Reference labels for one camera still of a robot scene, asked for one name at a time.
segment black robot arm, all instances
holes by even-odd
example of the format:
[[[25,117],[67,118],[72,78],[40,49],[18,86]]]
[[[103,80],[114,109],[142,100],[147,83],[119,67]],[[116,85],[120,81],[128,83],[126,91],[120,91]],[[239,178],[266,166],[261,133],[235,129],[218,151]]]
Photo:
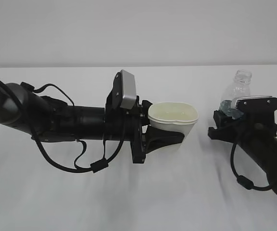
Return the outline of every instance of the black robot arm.
[[[234,120],[221,111],[214,111],[213,119],[217,129],[209,128],[208,136],[212,140],[233,143],[230,162],[239,184],[248,190],[268,191],[272,189],[277,194],[277,124],[274,117],[274,111],[277,110],[277,98],[245,97],[237,99],[236,102],[236,109],[242,111],[244,115]],[[268,186],[257,187],[251,180],[237,173],[234,166],[237,144],[266,173]]]
[[[144,163],[147,153],[181,143],[184,139],[182,133],[149,125],[148,109],[152,103],[139,103],[134,76],[124,70],[116,74],[105,108],[68,105],[62,100],[35,94],[47,86],[55,85],[48,84],[35,90],[24,82],[19,85],[0,81],[0,124],[30,134],[45,159],[61,170],[74,173],[99,171],[116,157],[124,141],[130,141],[133,163]],[[145,133],[143,126],[148,126]],[[82,140],[115,140],[119,141],[119,146],[110,158],[103,157],[90,168],[75,169],[55,163],[41,145],[41,142],[63,141],[84,144]]]

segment bottle neck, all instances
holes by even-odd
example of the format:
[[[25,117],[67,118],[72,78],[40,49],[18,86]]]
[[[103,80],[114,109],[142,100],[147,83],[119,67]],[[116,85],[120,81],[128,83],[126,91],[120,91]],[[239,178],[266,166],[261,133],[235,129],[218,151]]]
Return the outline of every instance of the bottle neck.
[[[251,83],[252,73],[247,70],[238,70],[234,82],[240,85],[249,85]]]

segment cup rim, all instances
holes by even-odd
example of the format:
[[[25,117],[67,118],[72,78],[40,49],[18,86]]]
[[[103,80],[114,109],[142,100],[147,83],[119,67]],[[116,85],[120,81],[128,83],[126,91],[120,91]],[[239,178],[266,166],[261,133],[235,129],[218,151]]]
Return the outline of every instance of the cup rim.
[[[192,107],[195,110],[195,112],[197,114],[197,118],[196,119],[192,119],[192,120],[178,120],[178,119],[161,119],[161,120],[159,120],[157,118],[154,118],[153,116],[151,116],[149,114],[149,110],[150,110],[150,108],[153,105],[155,105],[155,104],[161,104],[161,103],[178,103],[178,104],[185,104],[187,106],[190,106],[190,107]],[[189,125],[189,124],[196,123],[198,121],[198,119],[199,119],[199,114],[198,114],[197,109],[193,105],[191,105],[189,103],[185,103],[185,102],[158,102],[158,103],[155,103],[155,104],[152,104],[149,107],[149,110],[148,110],[148,118],[153,120],[153,121],[155,121],[155,122],[162,123],[162,124],[176,124],[176,125],[182,125],[183,124],[183,125]]]

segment cable clip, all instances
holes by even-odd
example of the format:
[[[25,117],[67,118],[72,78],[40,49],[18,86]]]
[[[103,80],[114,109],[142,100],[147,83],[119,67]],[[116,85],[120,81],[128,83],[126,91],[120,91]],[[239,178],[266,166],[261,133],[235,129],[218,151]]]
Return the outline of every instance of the cable clip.
[[[91,170],[93,173],[96,173],[106,167],[108,167],[108,161],[106,158],[100,159],[98,161],[95,161],[94,163],[90,164]]]

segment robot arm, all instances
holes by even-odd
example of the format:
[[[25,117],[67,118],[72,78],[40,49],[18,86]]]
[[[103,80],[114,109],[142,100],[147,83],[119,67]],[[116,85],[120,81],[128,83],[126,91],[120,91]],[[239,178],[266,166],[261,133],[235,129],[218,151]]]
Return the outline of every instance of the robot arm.
[[[139,103],[134,76],[124,70],[116,74],[105,108],[67,105],[35,92],[40,91],[24,82],[19,85],[0,81],[0,124],[30,134],[44,158],[64,171],[99,171],[116,157],[124,141],[131,144],[133,163],[142,164],[147,153],[184,139],[182,133],[149,126],[148,109],[152,103]],[[143,126],[148,126],[146,133],[142,132]],[[55,163],[41,144],[81,140],[115,140],[119,146],[110,158],[103,158],[89,168],[75,169]]]

